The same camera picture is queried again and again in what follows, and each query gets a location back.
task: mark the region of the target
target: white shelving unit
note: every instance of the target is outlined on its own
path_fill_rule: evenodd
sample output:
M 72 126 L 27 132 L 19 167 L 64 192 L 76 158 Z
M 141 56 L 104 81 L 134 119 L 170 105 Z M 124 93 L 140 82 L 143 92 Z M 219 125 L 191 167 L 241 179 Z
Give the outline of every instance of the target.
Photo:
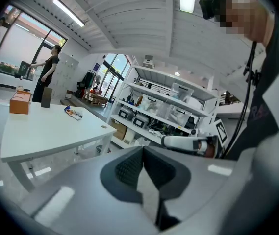
M 180 84 L 182 86 L 193 89 L 194 92 L 192 94 L 192 97 L 201 102 L 206 102 L 207 100 L 211 100 L 211 99 L 216 99 L 216 100 L 219 99 L 219 97 L 214 92 L 206 90 L 197 84 L 194 84 L 187 80 L 181 79 L 177 76 L 170 75 L 170 74 L 164 73 L 162 71 L 149 69 L 146 67 L 132 65 L 126 74 L 123 83 L 121 84 L 120 91 L 116 95 L 116 100 L 113 103 L 113 106 L 112 106 L 112 109 L 110 112 L 110 117 L 108 118 L 107 123 L 109 123 L 112 118 L 112 119 L 118 121 L 119 123 L 125 125 L 127 128 L 135 131 L 137 134 L 139 134 L 157 144 L 161 144 L 161 138 L 149 133 L 147 129 L 139 128 L 136 125 L 134 125 L 131 121 L 118 116 L 118 111 L 121 106 L 127 106 L 133 110 L 141 112 L 147 116 L 150 116 L 160 122 L 163 122 L 169 126 L 175 127 L 188 134 L 191 133 L 191 130 L 186 129 L 184 126 L 179 126 L 176 123 L 163 119 L 153 113 L 140 109 L 134 105 L 130 105 L 130 104 L 122 101 L 123 97 L 126 98 L 127 95 L 129 95 L 131 92 L 133 92 L 134 94 L 136 94 L 136 92 L 137 92 L 137 94 L 140 94 L 140 95 L 145 94 L 145 95 L 157 98 L 168 104 L 175 105 L 176 107 L 180 107 L 180 108 L 190 112 L 192 115 L 197 116 L 199 118 L 211 118 L 213 111 L 205 112 L 204 110 L 199 109 L 198 107 L 195 107 L 191 104 L 187 104 L 176 98 L 170 97 L 162 92 L 158 92 L 157 90 L 154 90 L 151 88 L 149 89 L 147 87 L 143 87 L 140 85 L 136 85 L 134 83 L 135 79 L 136 79 L 136 81 L 143 80 L 145 82 L 152 82 L 153 84 L 162 86 L 164 88 L 171 88 L 173 83 Z M 134 146 L 134 143 L 126 144 L 122 140 L 120 140 L 114 136 L 112 137 L 111 141 L 114 142 L 115 144 L 117 144 L 121 148 L 129 148 L 129 147 Z

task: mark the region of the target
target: tile floor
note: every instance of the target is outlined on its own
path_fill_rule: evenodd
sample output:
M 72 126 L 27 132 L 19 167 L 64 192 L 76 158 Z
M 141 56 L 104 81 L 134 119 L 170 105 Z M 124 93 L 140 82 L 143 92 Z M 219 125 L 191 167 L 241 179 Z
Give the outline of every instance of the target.
M 13 89 L 0 87 L 0 148 L 4 127 L 9 114 L 9 100 L 14 91 L 15 90 Z M 59 100 L 52 100 L 51 103 L 60 104 Z M 96 156 L 96 146 L 100 143 L 101 141 L 98 141 L 94 144 L 85 145 L 84 149 L 80 147 L 79 154 L 77 155 L 74 154 L 74 149 L 71 149 L 54 155 L 35 159 L 32 161 L 32 170 L 29 170 L 25 163 L 23 163 L 23 167 L 29 177 L 32 177 L 31 181 L 35 185 L 39 185 L 52 178 L 54 175 L 58 174 L 71 164 Z M 110 149 L 114 152 L 120 148 L 111 143 Z M 158 190 L 155 188 L 144 169 L 139 176 L 137 190 L 143 194 L 144 210 L 151 220 L 154 221 L 158 206 Z M 3 163 L 0 160 L 0 198 L 8 198 L 18 204 L 27 196 L 27 194 L 28 192 L 16 179 L 7 163 Z

